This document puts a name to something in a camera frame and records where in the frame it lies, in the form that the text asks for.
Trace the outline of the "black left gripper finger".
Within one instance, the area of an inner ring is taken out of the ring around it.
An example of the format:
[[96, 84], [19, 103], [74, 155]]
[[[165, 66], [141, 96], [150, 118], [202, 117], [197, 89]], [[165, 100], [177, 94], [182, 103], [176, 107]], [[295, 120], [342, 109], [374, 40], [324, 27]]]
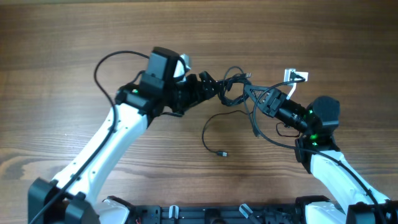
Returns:
[[206, 71], [199, 73], [199, 77], [201, 80], [202, 89], [205, 93], [219, 93], [220, 92], [221, 86], [224, 83], [223, 80], [213, 79], [212, 76]]
[[198, 103], [202, 103], [206, 100], [212, 99], [214, 96], [220, 93], [220, 89], [216, 88], [209, 88], [209, 89], [202, 89], [198, 92]]

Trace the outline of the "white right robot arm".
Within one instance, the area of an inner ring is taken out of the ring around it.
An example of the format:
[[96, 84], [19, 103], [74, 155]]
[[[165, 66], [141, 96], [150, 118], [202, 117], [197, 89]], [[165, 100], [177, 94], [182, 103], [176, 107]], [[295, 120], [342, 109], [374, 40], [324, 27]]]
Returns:
[[302, 223], [397, 223], [397, 201], [367, 183], [347, 162], [333, 137], [339, 126], [340, 103], [319, 96], [306, 108], [275, 87], [246, 85], [253, 111], [277, 118], [300, 136], [292, 150], [296, 160], [334, 196], [296, 200]]

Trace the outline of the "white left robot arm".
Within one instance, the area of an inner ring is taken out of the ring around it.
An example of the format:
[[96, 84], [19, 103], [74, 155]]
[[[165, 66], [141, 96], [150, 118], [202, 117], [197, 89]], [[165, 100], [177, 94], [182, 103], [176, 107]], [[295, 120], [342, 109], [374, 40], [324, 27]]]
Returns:
[[162, 115], [181, 117], [219, 93], [209, 73], [190, 73], [188, 56], [155, 47], [147, 68], [121, 86], [111, 109], [79, 155], [50, 181], [36, 179], [28, 191], [29, 223], [130, 223], [134, 207], [98, 195], [129, 146]]

